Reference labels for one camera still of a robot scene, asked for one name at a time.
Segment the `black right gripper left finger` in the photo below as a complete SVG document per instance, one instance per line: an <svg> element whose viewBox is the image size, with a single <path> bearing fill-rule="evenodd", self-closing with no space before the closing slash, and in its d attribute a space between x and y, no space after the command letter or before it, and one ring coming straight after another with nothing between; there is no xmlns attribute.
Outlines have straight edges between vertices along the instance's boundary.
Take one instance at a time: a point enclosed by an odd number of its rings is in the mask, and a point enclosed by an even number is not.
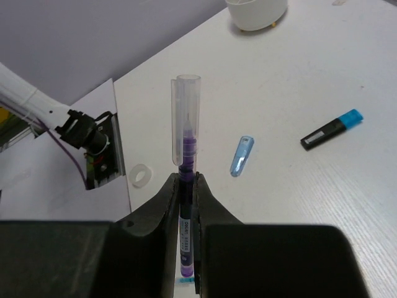
<svg viewBox="0 0 397 298"><path fill-rule="evenodd" d="M179 216L178 176L120 220L117 229L117 295L172 297Z"/></svg>

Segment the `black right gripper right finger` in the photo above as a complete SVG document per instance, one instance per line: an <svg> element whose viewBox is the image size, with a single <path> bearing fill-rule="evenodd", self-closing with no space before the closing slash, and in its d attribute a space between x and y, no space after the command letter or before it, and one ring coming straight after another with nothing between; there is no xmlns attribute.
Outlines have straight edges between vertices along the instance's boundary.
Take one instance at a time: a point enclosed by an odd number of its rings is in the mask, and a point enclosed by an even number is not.
<svg viewBox="0 0 397 298"><path fill-rule="evenodd" d="M215 278L226 264L228 237L223 233L230 225L241 225L212 194L203 174L197 173L193 185L192 237L194 245L195 292L217 295Z"/></svg>

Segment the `light blue gel pen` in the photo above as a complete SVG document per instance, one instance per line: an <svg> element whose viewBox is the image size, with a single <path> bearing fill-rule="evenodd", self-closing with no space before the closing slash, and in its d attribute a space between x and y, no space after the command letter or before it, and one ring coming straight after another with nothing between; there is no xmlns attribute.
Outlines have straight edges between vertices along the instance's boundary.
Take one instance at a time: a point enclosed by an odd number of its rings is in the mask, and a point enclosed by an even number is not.
<svg viewBox="0 0 397 298"><path fill-rule="evenodd" d="M195 282L194 278L177 278L175 280L175 284L191 284L194 282Z"/></svg>

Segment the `purple gel pen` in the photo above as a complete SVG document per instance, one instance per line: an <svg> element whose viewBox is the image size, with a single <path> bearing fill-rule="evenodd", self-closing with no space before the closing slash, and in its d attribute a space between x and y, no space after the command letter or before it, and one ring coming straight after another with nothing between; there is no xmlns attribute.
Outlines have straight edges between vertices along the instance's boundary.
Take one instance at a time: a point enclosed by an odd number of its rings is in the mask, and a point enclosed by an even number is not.
<svg viewBox="0 0 397 298"><path fill-rule="evenodd" d="M172 161L179 176L179 243L181 275L194 274L192 199L199 137L201 77L181 74L171 80Z"/></svg>

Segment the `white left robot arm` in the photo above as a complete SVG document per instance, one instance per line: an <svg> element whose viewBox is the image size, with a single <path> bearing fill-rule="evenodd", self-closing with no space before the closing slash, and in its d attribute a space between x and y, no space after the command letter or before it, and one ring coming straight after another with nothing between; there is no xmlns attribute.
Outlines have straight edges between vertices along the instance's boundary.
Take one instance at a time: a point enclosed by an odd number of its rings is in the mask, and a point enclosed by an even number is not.
<svg viewBox="0 0 397 298"><path fill-rule="evenodd" d="M98 129L96 119L47 96L5 65L1 65L1 105L92 155L100 155L110 145L110 138Z"/></svg>

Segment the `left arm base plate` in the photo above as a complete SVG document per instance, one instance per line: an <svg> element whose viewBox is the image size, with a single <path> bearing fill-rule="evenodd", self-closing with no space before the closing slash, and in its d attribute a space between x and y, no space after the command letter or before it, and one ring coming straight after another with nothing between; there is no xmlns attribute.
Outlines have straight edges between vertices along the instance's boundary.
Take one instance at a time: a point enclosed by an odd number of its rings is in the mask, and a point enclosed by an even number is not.
<svg viewBox="0 0 397 298"><path fill-rule="evenodd" d="M97 121L99 132L109 138L107 148L95 156L85 153L87 189L95 189L125 175L122 141L117 113L104 112Z"/></svg>

